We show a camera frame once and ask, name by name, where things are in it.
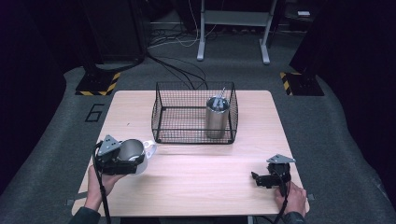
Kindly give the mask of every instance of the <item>wrist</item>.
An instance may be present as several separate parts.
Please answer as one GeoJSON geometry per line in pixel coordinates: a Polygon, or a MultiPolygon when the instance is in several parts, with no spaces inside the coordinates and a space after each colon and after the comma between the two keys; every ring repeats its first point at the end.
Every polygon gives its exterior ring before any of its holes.
{"type": "Polygon", "coordinates": [[[94,211],[98,211],[100,204],[102,203],[102,195],[88,195],[87,200],[85,201],[84,207],[90,208],[94,211]]]}

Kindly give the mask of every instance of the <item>wooden table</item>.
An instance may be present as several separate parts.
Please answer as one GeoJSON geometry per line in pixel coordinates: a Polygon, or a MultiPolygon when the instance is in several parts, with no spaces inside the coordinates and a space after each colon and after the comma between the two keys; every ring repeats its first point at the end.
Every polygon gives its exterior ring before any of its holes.
{"type": "MultiPolygon", "coordinates": [[[[108,196],[113,217],[198,217],[277,214],[274,190],[257,187],[250,172],[268,175],[266,160],[291,157],[288,141],[269,91],[236,91],[239,121],[231,145],[159,144],[142,175],[121,179],[108,196]]],[[[118,91],[99,140],[153,139],[155,91],[118,91]]],[[[294,163],[291,179],[301,180],[294,163]]],[[[79,192],[87,190],[87,173],[79,192]]],[[[74,203],[72,213],[85,199],[74,203]]]]}

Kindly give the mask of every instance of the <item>black wire basket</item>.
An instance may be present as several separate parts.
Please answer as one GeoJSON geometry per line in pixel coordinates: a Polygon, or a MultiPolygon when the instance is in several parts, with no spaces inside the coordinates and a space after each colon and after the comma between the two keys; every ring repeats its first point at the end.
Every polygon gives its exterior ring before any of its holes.
{"type": "Polygon", "coordinates": [[[236,137],[238,103],[233,82],[157,82],[151,129],[157,143],[231,144],[236,137]],[[206,102],[222,94],[230,103],[224,135],[211,138],[205,129],[206,102]]]}

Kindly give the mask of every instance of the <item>black curtain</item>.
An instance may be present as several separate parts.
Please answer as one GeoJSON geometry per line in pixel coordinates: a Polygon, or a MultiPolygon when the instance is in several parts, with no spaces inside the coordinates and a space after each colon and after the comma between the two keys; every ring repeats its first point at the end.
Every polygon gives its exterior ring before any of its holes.
{"type": "Polygon", "coordinates": [[[391,1],[328,0],[290,65],[317,75],[340,100],[347,127],[396,205],[396,21],[391,1]],[[319,46],[325,50],[318,52],[319,46]]]}
{"type": "MultiPolygon", "coordinates": [[[[77,1],[68,4],[79,8],[77,1]]],[[[64,73],[81,64],[68,41],[57,1],[7,0],[0,5],[1,193],[62,101],[64,73]]],[[[84,19],[79,9],[76,15],[84,19]]]]}

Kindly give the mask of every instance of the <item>metal bracket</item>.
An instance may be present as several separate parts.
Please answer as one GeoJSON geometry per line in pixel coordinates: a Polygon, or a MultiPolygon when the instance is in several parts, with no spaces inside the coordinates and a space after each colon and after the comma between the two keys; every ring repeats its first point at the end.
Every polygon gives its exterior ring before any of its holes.
{"type": "Polygon", "coordinates": [[[268,162],[271,162],[271,163],[275,163],[275,164],[278,164],[278,163],[288,163],[288,162],[296,162],[295,159],[289,158],[289,157],[285,157],[285,156],[282,156],[282,155],[280,155],[280,154],[276,154],[275,156],[271,157],[271,158],[268,159],[267,161],[268,161],[268,162]]]}
{"type": "Polygon", "coordinates": [[[105,140],[103,141],[102,145],[99,148],[98,156],[103,156],[108,152],[119,148],[120,146],[121,143],[108,134],[106,135],[105,140]]]}

